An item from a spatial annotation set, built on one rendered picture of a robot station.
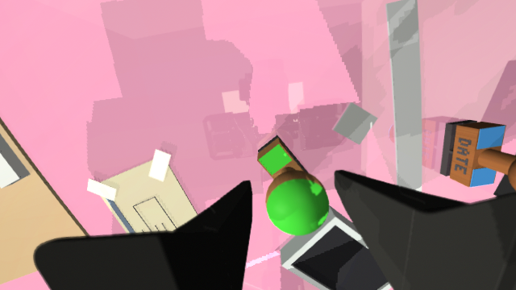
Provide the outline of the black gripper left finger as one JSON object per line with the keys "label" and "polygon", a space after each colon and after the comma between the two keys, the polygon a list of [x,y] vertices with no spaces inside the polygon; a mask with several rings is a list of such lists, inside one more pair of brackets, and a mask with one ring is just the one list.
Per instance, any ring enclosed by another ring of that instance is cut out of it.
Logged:
{"label": "black gripper left finger", "polygon": [[244,180],[173,231],[54,238],[33,260],[50,290],[243,290],[252,215]]}

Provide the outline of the green-handled stamp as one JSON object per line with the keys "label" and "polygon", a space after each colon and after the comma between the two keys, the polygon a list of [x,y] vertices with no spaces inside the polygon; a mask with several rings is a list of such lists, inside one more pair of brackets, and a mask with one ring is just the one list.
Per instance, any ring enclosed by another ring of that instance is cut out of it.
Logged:
{"label": "green-handled stamp", "polygon": [[265,198],[273,224],[294,236],[320,228],[329,213],[327,191],[278,135],[258,150],[257,161],[273,178]]}

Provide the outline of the white inspection card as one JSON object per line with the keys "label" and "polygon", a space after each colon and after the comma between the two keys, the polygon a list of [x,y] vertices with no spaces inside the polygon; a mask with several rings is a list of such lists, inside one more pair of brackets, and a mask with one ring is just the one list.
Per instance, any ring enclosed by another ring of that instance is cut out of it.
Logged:
{"label": "white inspection card", "polygon": [[170,154],[98,182],[87,191],[99,195],[127,233],[173,231],[198,215],[169,167]]}

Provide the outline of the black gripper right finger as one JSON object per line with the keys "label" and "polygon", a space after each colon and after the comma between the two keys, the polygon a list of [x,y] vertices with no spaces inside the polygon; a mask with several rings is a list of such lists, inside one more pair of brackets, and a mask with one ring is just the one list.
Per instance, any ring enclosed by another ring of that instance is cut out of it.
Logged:
{"label": "black gripper right finger", "polygon": [[470,203],[344,170],[334,180],[393,290],[514,290],[516,193]]}

